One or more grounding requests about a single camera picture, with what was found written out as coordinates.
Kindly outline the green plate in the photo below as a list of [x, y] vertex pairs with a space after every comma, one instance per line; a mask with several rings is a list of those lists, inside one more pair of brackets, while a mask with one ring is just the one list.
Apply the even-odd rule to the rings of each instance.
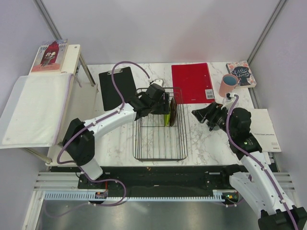
[[170, 113], [164, 115], [164, 126], [170, 126]]

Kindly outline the dark brown floral plate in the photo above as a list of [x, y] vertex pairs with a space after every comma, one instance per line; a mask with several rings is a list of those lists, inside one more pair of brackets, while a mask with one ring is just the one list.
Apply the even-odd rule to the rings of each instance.
[[172, 127], [177, 119], [177, 101], [175, 97], [171, 99], [170, 102], [170, 119], [169, 119], [169, 126]]

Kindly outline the grey wire dish rack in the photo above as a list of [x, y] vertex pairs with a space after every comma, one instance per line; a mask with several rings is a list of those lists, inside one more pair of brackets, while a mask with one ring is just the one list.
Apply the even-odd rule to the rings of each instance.
[[181, 92], [166, 87], [170, 102], [177, 101], [177, 119], [164, 126], [164, 115], [149, 114], [133, 124], [133, 157], [139, 161], [181, 161], [188, 155], [187, 130]]

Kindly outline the pink plastic cup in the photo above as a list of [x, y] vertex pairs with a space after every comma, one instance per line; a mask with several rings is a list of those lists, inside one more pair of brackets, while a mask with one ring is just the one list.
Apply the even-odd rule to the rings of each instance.
[[222, 79], [218, 93], [221, 97], [226, 97], [226, 94], [231, 92], [234, 88], [234, 86], [227, 86], [226, 84], [224, 84]]

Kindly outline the light blue plastic cup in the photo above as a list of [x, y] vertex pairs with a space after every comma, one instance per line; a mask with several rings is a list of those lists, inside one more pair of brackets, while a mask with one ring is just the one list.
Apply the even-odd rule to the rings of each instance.
[[223, 83], [227, 86], [234, 86], [238, 85], [238, 78], [233, 74], [226, 74], [223, 76]]

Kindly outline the clear drinking glass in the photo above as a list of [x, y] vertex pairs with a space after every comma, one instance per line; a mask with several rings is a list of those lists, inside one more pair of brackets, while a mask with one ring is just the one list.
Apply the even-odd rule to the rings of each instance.
[[227, 104], [227, 103], [229, 103], [231, 101], [232, 101], [231, 97], [225, 97], [225, 98], [223, 98], [222, 104]]

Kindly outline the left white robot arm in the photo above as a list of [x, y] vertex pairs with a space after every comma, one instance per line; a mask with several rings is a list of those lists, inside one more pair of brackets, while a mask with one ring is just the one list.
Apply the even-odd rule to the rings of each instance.
[[76, 118], [70, 122], [60, 153], [68, 152], [76, 165], [89, 177], [88, 182], [94, 188], [101, 188], [105, 184], [103, 170], [94, 158], [95, 142], [112, 130], [163, 108], [163, 85], [162, 79], [154, 80], [145, 92], [133, 96], [119, 107], [89, 120], [81, 121]]

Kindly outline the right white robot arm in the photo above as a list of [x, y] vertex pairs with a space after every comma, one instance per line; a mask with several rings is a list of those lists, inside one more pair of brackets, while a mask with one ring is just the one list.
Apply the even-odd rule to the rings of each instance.
[[302, 230], [307, 222], [304, 207], [296, 207], [266, 163], [262, 147], [250, 131], [251, 112], [244, 108], [226, 109], [222, 104], [193, 110], [200, 123], [209, 130], [215, 127], [224, 131], [231, 151], [237, 156], [248, 173], [233, 164], [224, 167], [220, 184], [234, 188], [258, 217], [261, 230]]

